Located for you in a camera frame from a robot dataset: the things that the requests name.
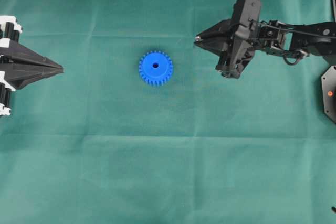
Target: cable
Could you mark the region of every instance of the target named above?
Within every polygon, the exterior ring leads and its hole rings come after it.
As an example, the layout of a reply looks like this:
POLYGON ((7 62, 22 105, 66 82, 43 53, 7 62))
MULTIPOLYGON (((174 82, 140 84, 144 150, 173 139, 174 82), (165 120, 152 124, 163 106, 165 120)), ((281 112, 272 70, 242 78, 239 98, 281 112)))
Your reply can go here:
POLYGON ((288 31, 290 33, 305 34, 305 35, 309 35, 309 36, 328 38, 328 39, 336 39, 335 36, 325 36, 325 35, 308 33, 306 31, 298 31, 298 30, 294 30, 294 29, 286 29, 286 28, 281 28, 281 27, 277 27, 277 26, 272 26, 272 25, 267 24, 265 21, 258 22, 258 21, 255 21, 255 20, 251 20, 251 22, 256 23, 258 25, 261 25, 261 26, 267 26, 267 27, 270 27, 270 28, 273 28, 273 29, 277 29, 277 30, 281 30, 281 31, 288 31))
POLYGON ((286 64, 290 65, 290 66, 294 66, 297 63, 299 63, 299 61, 301 60, 301 58, 296 58, 296 60, 294 62, 290 62, 286 56, 283 56, 283 60, 285 61, 286 64))

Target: gear teeth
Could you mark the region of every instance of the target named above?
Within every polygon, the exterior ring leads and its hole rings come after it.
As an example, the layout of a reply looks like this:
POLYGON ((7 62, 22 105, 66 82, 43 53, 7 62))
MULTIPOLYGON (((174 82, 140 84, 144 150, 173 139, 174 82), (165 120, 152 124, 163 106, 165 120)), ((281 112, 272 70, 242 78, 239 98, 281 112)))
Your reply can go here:
POLYGON ((146 82, 148 85, 151 85, 151 86, 154 86, 154 87, 158 87, 158 86, 162 86, 164 84, 166 84, 172 74, 173 74, 173 61, 170 59, 170 57, 165 54, 164 52, 160 51, 160 50, 151 50, 150 52, 144 54, 141 59, 139 60, 139 74, 140 74, 140 77, 142 78, 142 80, 144 82, 146 82), (144 67, 147 69, 148 67, 150 67, 149 64, 153 64, 154 62, 152 63, 149 63, 148 61, 144 61, 146 59, 146 57, 148 57, 150 54, 160 54, 159 57, 163 57, 163 60, 167 60, 167 63, 168 63, 168 70, 166 72, 166 74, 162 77, 155 77, 155 72, 153 72, 152 74, 154 76, 148 76, 148 74, 144 71, 144 67))

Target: green cloth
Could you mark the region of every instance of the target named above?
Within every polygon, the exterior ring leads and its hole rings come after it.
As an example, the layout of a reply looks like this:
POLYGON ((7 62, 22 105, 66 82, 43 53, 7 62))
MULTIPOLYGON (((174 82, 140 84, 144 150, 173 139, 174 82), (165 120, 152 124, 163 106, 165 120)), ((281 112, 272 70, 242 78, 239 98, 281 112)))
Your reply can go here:
MULTIPOLYGON (((193 41, 235 1, 1 0, 20 43, 65 73, 0 119, 0 223, 334 223, 328 64, 258 52, 221 78, 193 41), (174 63, 159 88, 138 73, 153 49, 174 63)), ((330 0, 261 1, 261 20, 332 20, 330 0)))

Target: gear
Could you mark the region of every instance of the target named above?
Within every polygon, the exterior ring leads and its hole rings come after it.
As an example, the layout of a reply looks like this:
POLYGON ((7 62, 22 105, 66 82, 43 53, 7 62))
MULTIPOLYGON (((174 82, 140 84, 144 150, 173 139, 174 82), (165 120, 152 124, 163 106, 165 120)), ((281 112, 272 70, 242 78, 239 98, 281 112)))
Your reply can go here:
POLYGON ((150 51, 139 62, 139 74, 149 85, 164 85, 173 74, 173 62, 161 51, 150 51))

